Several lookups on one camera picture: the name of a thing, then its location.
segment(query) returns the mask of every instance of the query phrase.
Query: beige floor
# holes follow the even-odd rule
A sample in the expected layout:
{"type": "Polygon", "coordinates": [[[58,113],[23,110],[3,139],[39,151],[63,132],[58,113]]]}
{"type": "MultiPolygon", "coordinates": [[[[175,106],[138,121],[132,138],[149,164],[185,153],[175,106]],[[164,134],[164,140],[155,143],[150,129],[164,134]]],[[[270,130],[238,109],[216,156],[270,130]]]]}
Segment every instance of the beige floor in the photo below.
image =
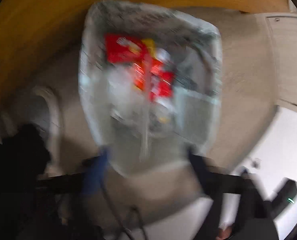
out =
{"type": "MultiPolygon", "coordinates": [[[[222,114],[216,142],[207,156],[215,165],[230,169],[252,149],[275,114],[277,86],[265,17],[219,8],[182,11],[211,22],[222,35],[222,114]]],[[[78,58],[79,45],[68,48],[50,60],[30,85],[48,85],[59,96],[64,124],[60,161],[67,173],[97,150],[79,101],[78,58]]],[[[200,195],[187,166],[128,179],[109,170],[106,184],[122,214],[128,205],[136,204],[146,222],[174,213],[200,195]]],[[[101,195],[90,198],[89,204],[90,214],[101,226],[114,226],[101,195]]]]}

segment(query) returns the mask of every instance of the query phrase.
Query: yellow object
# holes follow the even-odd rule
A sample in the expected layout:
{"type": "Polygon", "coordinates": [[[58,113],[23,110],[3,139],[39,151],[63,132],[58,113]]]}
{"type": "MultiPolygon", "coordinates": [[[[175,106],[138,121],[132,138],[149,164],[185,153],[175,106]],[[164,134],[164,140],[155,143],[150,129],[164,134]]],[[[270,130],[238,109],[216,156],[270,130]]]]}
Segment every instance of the yellow object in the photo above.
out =
{"type": "MultiPolygon", "coordinates": [[[[85,15],[96,1],[3,0],[0,3],[0,104],[43,62],[81,39],[85,15]]],[[[164,7],[225,7],[249,13],[288,11],[287,0],[130,1],[164,7]]]]}
{"type": "Polygon", "coordinates": [[[141,39],[141,42],[143,42],[145,44],[151,57],[155,57],[155,42],[150,38],[141,39]]]}

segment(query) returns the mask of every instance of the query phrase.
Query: yellow surface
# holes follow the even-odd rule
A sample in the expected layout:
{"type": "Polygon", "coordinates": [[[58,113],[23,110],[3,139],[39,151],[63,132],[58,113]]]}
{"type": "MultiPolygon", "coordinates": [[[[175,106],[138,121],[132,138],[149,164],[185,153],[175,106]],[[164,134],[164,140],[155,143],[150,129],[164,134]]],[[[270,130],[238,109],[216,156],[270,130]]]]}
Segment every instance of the yellow surface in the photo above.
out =
{"type": "MultiPolygon", "coordinates": [[[[3,0],[0,4],[0,103],[56,51],[80,38],[97,0],[3,0]]],[[[287,0],[130,0],[165,7],[208,6],[286,12],[287,0]]]]}

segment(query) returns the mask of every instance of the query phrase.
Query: white surface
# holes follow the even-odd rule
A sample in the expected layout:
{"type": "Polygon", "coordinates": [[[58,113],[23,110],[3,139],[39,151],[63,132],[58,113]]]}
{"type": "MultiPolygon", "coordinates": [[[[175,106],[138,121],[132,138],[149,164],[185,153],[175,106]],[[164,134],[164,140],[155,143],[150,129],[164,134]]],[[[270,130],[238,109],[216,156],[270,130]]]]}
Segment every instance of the white surface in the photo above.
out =
{"type": "MultiPolygon", "coordinates": [[[[284,177],[297,181],[297,113],[280,108],[263,138],[233,174],[238,174],[243,166],[250,173],[256,174],[256,182],[264,198],[274,197],[274,190],[284,177]],[[251,161],[255,158],[261,160],[259,170],[251,167],[251,161]]],[[[220,224],[231,224],[234,221],[238,200],[238,195],[226,194],[220,224]]],[[[297,223],[297,197],[294,200],[295,203],[290,204],[275,219],[279,239],[284,239],[297,223]]],[[[191,240],[206,217],[211,203],[210,199],[200,198],[181,212],[146,226],[149,239],[191,240]]],[[[135,239],[143,239],[140,230],[132,233],[135,239]]]]}

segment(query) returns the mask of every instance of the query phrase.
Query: red and white package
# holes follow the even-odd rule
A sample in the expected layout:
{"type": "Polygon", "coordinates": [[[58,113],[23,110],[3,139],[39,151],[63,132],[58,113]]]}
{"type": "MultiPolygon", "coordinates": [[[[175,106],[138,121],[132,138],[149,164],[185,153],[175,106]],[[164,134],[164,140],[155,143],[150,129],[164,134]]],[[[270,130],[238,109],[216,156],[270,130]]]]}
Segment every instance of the red and white package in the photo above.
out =
{"type": "Polygon", "coordinates": [[[105,35],[107,61],[110,63],[134,62],[148,53],[140,39],[108,33],[105,35]]]}

